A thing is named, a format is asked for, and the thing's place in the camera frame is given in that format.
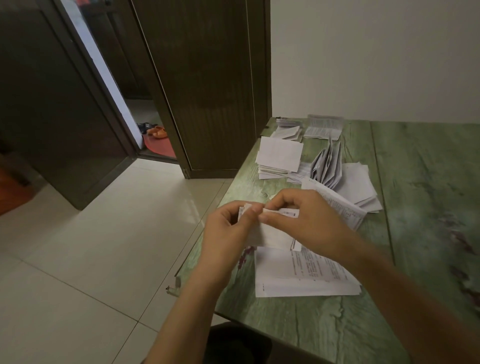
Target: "green table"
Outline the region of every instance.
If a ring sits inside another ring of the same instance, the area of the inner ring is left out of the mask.
[[[271,119],[262,135],[276,128]],[[360,234],[399,269],[425,287],[470,326],[480,330],[474,305],[451,274],[469,274],[480,291],[480,256],[461,248],[466,238],[480,254],[480,125],[349,121],[342,136],[343,162],[361,162],[384,206],[368,214]],[[311,162],[327,141],[303,139],[302,161]],[[259,180],[256,142],[220,205],[232,200],[266,202],[285,178]],[[183,266],[185,282],[196,265],[202,237]],[[365,290],[359,296],[255,298],[253,255],[233,272],[216,312],[334,363],[409,363]],[[170,288],[174,295],[181,288]]]

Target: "red mat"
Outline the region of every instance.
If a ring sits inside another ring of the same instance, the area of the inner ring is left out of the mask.
[[[152,152],[160,154],[162,156],[173,157],[176,158],[175,152],[172,148],[172,143],[170,143],[170,139],[163,138],[157,139],[151,135],[143,135],[145,146]]]

